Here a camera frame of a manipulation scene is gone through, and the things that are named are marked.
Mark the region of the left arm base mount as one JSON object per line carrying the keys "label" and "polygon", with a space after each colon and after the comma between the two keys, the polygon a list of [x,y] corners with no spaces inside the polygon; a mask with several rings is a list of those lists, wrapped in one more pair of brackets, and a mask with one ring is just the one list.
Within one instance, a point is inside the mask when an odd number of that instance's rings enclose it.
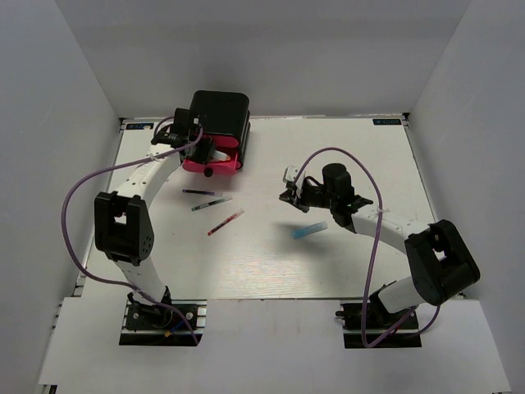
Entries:
{"label": "left arm base mount", "polygon": [[[206,300],[172,301],[188,321],[198,340],[202,338],[207,316]],[[119,339],[120,346],[197,346],[183,319],[153,305],[140,306],[127,301]]]}

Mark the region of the pink top drawer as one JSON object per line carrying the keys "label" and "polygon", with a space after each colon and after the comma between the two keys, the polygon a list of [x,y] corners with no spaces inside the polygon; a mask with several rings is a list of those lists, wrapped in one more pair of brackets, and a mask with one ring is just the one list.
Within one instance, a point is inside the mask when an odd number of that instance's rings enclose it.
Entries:
{"label": "pink top drawer", "polygon": [[219,148],[237,149],[240,146],[240,142],[230,135],[212,135],[211,139]]}

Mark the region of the green highlighter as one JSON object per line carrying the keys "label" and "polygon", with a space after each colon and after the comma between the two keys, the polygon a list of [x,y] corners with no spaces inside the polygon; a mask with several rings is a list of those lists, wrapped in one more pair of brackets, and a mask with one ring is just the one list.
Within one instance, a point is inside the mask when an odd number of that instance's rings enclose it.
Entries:
{"label": "green highlighter", "polygon": [[227,162],[227,161],[230,161],[230,160],[231,160],[231,157],[227,153],[224,153],[222,151],[215,150],[214,152],[211,153],[211,162],[212,163]]}

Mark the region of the blue highlighter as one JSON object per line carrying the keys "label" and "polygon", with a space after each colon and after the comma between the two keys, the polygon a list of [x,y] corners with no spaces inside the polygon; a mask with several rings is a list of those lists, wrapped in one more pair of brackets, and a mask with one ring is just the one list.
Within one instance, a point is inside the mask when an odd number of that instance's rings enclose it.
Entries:
{"label": "blue highlighter", "polygon": [[298,240],[300,238],[303,238],[305,236],[310,236],[312,234],[318,233],[320,231],[325,231],[327,229],[327,223],[325,221],[323,222],[317,222],[312,225],[308,225],[306,227],[301,227],[299,229],[292,231],[292,238],[295,240]]}

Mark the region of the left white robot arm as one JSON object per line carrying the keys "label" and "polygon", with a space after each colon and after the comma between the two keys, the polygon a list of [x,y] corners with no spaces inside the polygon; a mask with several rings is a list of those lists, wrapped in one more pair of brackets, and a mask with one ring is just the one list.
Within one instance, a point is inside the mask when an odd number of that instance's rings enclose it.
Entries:
{"label": "left white robot arm", "polygon": [[159,278],[151,253],[154,244],[149,207],[169,176],[185,158],[204,146],[201,117],[176,109],[165,130],[156,129],[146,156],[111,192],[94,200],[95,246],[123,272],[135,299],[145,304],[145,318],[157,328],[168,325],[173,307],[165,302],[167,287]]}

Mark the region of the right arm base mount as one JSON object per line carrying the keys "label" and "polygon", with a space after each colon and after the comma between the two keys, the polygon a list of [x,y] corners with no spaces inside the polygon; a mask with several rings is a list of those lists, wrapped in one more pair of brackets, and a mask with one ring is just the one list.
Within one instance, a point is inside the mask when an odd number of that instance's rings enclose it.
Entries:
{"label": "right arm base mount", "polygon": [[[367,341],[375,341],[383,332],[400,320],[409,309],[404,309],[396,314],[380,312],[376,306],[367,306]],[[342,323],[345,349],[363,349],[361,338],[361,312],[360,302],[349,302],[340,305],[335,312],[336,318]],[[379,349],[408,349],[420,348],[421,337],[418,334],[419,322],[416,312],[413,311],[398,328],[381,341],[376,348]]]}

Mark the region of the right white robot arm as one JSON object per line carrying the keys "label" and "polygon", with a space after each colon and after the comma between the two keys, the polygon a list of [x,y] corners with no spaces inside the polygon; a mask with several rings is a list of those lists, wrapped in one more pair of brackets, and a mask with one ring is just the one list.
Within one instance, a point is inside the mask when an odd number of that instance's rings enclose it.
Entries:
{"label": "right white robot arm", "polygon": [[367,304],[376,325],[387,328],[400,312],[420,304],[440,306],[480,280],[479,267],[452,222],[442,219],[427,224],[380,210],[372,200],[355,193],[351,176],[340,163],[326,165],[322,177],[318,182],[296,167],[287,167],[285,192],[279,199],[304,213],[311,208],[327,209],[340,227],[378,237],[408,260],[408,277],[369,296]]}

